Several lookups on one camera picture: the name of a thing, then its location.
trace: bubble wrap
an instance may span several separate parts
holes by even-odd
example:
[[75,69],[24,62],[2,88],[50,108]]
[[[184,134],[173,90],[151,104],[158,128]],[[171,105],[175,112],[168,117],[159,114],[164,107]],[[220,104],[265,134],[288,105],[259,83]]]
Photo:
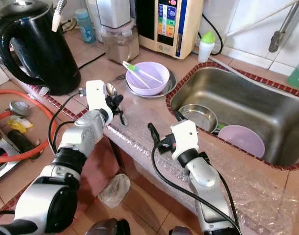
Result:
[[[129,154],[144,169],[144,172],[147,171],[152,176],[152,180],[149,179],[152,183],[196,213],[194,200],[162,182],[151,165],[153,140],[147,124],[152,122],[160,137],[169,134],[170,126],[173,124],[166,123],[158,112],[139,105],[131,105],[125,109],[129,126],[124,127],[119,118],[115,117],[105,130],[105,134]],[[278,189],[259,171],[250,169],[238,161],[232,161],[233,158],[213,144],[200,140],[199,146],[199,150],[207,153],[212,165],[226,179],[244,235],[291,234],[299,206],[299,202],[293,195],[284,194],[283,189]],[[188,178],[180,164],[171,159],[171,153],[160,155],[157,151],[155,158],[159,170],[166,178],[189,190]]]

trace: red hose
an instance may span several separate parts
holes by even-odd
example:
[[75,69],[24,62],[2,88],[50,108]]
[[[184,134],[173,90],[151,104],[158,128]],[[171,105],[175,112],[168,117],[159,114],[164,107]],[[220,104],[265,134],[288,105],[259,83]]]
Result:
[[[24,97],[25,99],[28,99],[30,102],[36,104],[46,114],[46,116],[49,119],[52,118],[51,112],[45,106],[43,106],[38,101],[31,99],[28,95],[26,95],[22,92],[14,91],[14,90],[0,90],[0,94],[18,94],[18,95]],[[9,115],[11,115],[10,111],[4,112],[4,113],[0,114],[0,119],[5,118]],[[52,131],[51,131],[52,138],[53,138],[53,134],[55,133],[56,128],[57,128],[57,123],[54,121],[52,123]],[[45,149],[47,146],[48,146],[48,141],[46,140],[46,141],[42,142],[39,146],[37,146],[34,149],[27,151],[25,153],[22,153],[19,155],[13,155],[13,156],[0,156],[0,163],[19,161],[19,160],[23,160],[26,158],[30,158],[30,157],[34,156],[35,154],[39,153],[40,151],[42,151],[43,149]]]

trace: blue bottle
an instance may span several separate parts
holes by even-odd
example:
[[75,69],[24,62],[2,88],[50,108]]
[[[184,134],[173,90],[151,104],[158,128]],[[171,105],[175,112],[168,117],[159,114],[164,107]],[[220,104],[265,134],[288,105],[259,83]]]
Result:
[[85,43],[93,43],[96,41],[95,32],[86,9],[78,9],[75,11],[76,21],[79,25],[82,38]]

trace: sink basin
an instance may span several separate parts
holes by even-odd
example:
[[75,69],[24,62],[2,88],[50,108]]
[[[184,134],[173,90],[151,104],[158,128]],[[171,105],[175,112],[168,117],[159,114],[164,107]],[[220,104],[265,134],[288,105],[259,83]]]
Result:
[[263,160],[291,166],[299,161],[299,101],[261,88],[215,67],[196,71],[170,100],[178,110],[186,104],[210,108],[223,125],[241,125],[265,144]]

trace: kettle handle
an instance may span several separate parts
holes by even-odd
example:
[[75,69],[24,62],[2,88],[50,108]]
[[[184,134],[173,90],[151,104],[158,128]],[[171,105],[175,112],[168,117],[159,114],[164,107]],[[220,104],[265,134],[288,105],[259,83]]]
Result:
[[0,57],[7,69],[19,80],[30,85],[44,85],[41,79],[35,79],[23,72],[10,52],[10,40],[15,37],[13,24],[0,29]]

